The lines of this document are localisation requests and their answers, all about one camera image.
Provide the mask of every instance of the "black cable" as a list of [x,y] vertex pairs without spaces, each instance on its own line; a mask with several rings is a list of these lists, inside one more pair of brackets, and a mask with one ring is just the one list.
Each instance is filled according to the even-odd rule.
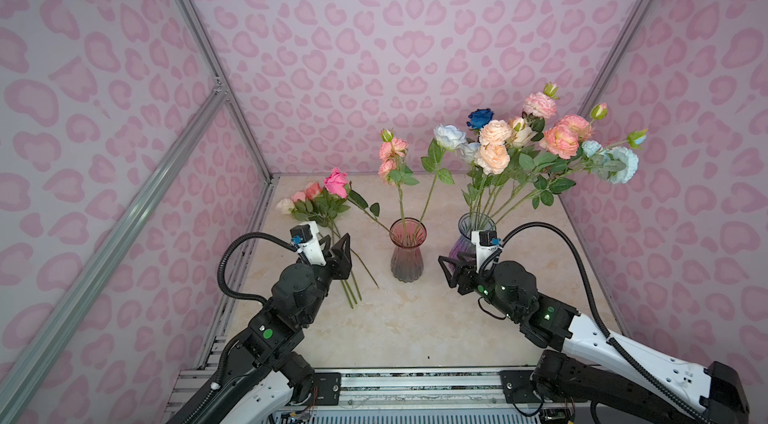
[[485,308],[482,306],[482,304],[480,303],[480,301],[482,301],[482,297],[478,297],[478,307],[480,308],[480,310],[481,310],[482,312],[484,312],[484,313],[486,313],[486,314],[490,315],[490,316],[491,316],[491,317],[493,317],[494,319],[498,319],[498,320],[506,320],[506,319],[507,319],[507,316],[506,316],[506,315],[505,315],[504,317],[499,317],[498,315],[493,315],[493,314],[491,314],[490,312],[488,312],[487,310],[485,310]]
[[[658,379],[656,379],[650,372],[648,372],[637,360],[632,357],[632,355],[627,352],[627,350],[621,346],[621,344],[611,337],[610,331],[608,330],[608,327],[603,322],[602,318],[600,318],[600,313],[598,312],[598,306],[594,302],[594,295],[592,294],[592,286],[589,283],[589,277],[587,276],[587,270],[584,268],[584,263],[581,261],[581,256],[579,256],[578,250],[576,249],[576,246],[571,242],[568,236],[565,235],[565,233],[558,229],[557,227],[553,226],[550,223],[546,222],[529,222],[525,223],[521,226],[516,227],[512,231],[510,231],[509,234],[504,237],[504,240],[499,245],[499,248],[496,249],[488,258],[483,262],[483,264],[480,266],[480,273],[482,273],[485,270],[485,267],[491,263],[496,257],[500,256],[502,253],[502,250],[504,249],[504,245],[517,233],[520,233],[521,231],[525,229],[529,229],[531,227],[544,227],[545,229],[550,229],[552,232],[556,233],[558,236],[562,238],[562,240],[565,241],[565,243],[568,245],[568,248],[571,250],[571,253],[574,256],[574,259],[576,260],[576,265],[578,266],[579,274],[581,274],[581,282],[584,284],[584,292],[587,294],[587,302],[589,304],[589,310],[592,313],[592,318],[594,319],[594,323],[598,326],[600,329],[600,332],[603,333],[605,338],[608,340],[608,344],[614,347],[616,351],[626,360],[629,362],[629,364],[632,366],[634,370],[638,372],[641,376],[643,376],[648,382],[650,382],[656,389],[659,390],[664,396],[667,397],[667,399],[671,400],[673,404],[684,410],[691,418],[693,418],[696,422],[699,422],[701,424],[712,424],[712,421],[704,417],[700,412],[698,412],[696,409],[692,407],[691,404],[686,402],[685,400],[682,400],[677,394],[669,390],[667,386],[661,383]],[[494,263],[491,266],[491,269],[489,270],[490,273],[493,272],[494,267],[496,264]]]
[[544,399],[541,396],[539,396],[539,399],[541,399],[542,401],[538,404],[538,408],[536,408],[536,410],[533,411],[533,413],[526,413],[526,412],[521,411],[520,408],[518,408],[518,405],[514,403],[514,393],[519,391],[519,390],[521,390],[521,389],[523,389],[524,387],[528,387],[528,383],[525,383],[522,386],[517,386],[517,387],[515,387],[512,390],[512,397],[511,397],[510,400],[512,401],[512,405],[514,407],[514,410],[516,410],[517,412],[520,412],[525,417],[536,416],[537,414],[539,414],[542,411],[542,408],[544,407]]
[[600,424],[600,419],[598,419],[598,401],[590,402],[589,413],[592,415],[592,421],[594,421],[594,424]]
[[[226,248],[226,250],[224,251],[224,255],[221,256],[221,261],[219,262],[219,269],[218,269],[218,272],[216,272],[216,280],[218,281],[219,289],[221,289],[221,292],[223,292],[225,295],[228,295],[229,297],[232,297],[233,299],[255,300],[262,304],[266,304],[266,299],[262,295],[244,294],[244,293],[238,293],[236,291],[233,291],[226,284],[226,278],[224,276],[224,273],[226,271],[226,263],[229,261],[230,257],[235,252],[235,249],[237,249],[237,247],[239,247],[245,241],[251,240],[251,239],[269,240],[271,243],[275,243],[278,246],[288,249],[291,252],[296,252],[299,249],[299,246],[296,246],[293,243],[287,243],[286,241],[282,239],[278,239],[277,237],[274,237],[267,233],[250,232],[235,239],[235,241],[232,244],[230,244],[229,247]],[[307,264],[307,265],[310,264],[310,261],[306,258],[303,252],[299,253],[299,257],[301,258],[304,264]]]

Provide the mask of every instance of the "white arm casing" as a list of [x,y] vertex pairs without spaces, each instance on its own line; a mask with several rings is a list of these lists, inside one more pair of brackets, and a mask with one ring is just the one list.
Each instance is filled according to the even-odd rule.
[[270,372],[222,419],[221,424],[260,424],[288,403],[293,390],[283,372]]
[[299,247],[306,255],[306,258],[310,260],[312,265],[326,265],[326,258],[322,256],[322,247],[320,247],[320,240],[317,238],[317,234],[320,232],[317,228],[317,222],[314,220],[308,220],[302,222],[301,225],[308,224],[310,231],[312,232],[312,240],[310,242],[300,243]]
[[[565,354],[599,364],[605,369],[652,391],[674,406],[653,384],[624,360],[621,354],[607,342],[597,324],[589,316],[584,314],[575,316],[571,326],[568,327],[568,331],[573,333],[573,337],[566,339],[563,343]],[[701,396],[709,397],[711,378],[704,373],[705,368],[703,366],[652,350],[650,347],[621,334],[611,333],[611,337],[616,339],[629,352],[630,356],[634,357],[652,376],[665,384],[669,390],[698,412],[704,412],[705,408],[699,404],[699,398]]]
[[480,272],[480,265],[485,262],[488,256],[493,254],[493,251],[498,249],[498,246],[481,246],[479,230],[472,231],[472,243],[475,244],[475,255],[477,256],[477,269],[475,271]]

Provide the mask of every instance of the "purple glass vase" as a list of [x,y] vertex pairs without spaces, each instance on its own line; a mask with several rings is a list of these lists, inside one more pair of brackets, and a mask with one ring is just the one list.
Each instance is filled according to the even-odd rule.
[[426,238],[427,228],[411,217],[398,219],[389,228],[389,239],[395,244],[389,268],[398,280],[412,283],[422,275],[424,259],[420,247]]

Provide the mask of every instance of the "vase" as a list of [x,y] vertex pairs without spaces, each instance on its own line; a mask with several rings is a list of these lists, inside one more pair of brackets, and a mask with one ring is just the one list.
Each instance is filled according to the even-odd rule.
[[389,228],[389,239],[395,244],[390,270],[398,280],[412,283],[424,272],[421,245],[427,238],[427,228],[418,219],[398,219]]
[[496,230],[496,224],[485,214],[480,214],[479,217],[477,214],[464,214],[458,220],[458,239],[448,257],[456,259],[460,252],[475,253],[475,244],[472,243],[473,230]]

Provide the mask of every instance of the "marble tabletop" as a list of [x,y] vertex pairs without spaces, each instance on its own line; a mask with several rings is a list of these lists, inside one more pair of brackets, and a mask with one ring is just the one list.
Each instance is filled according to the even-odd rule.
[[[281,177],[262,230],[288,240],[296,225],[291,216],[274,209],[274,204],[304,189],[312,180],[324,176]],[[418,217],[429,191],[429,175],[416,175],[421,184],[406,191],[406,216]],[[380,220],[386,225],[399,218],[397,191],[378,176],[350,176],[354,188],[369,203],[381,203]],[[437,182],[424,224],[427,239],[422,245],[424,274],[413,283],[402,283],[392,276],[389,260],[393,245],[387,232],[353,207],[337,224],[352,237],[354,249],[365,261],[379,289],[356,258],[352,270],[362,293],[362,302],[351,309],[340,284],[331,286],[315,323],[304,330],[305,338],[296,348],[316,368],[351,367],[437,367],[437,366],[519,366],[533,365],[542,350],[523,337],[511,321],[500,321],[478,309],[475,294],[459,295],[448,288],[437,262],[447,256],[458,238],[458,218],[467,212],[461,195],[466,178],[456,176],[456,185]],[[584,251],[558,199],[552,207],[534,210],[524,203],[498,226],[499,236],[532,220],[551,223],[562,229]],[[516,260],[537,278],[538,290],[589,314],[587,297],[578,267],[565,243],[549,230],[526,229],[506,246],[503,259]],[[246,278],[240,289],[245,293],[270,295],[280,272],[295,260],[292,254],[266,241],[258,243]],[[619,331],[608,301],[591,268],[588,274],[595,299],[606,325]],[[240,332],[261,304],[240,301],[232,322],[230,337]]]

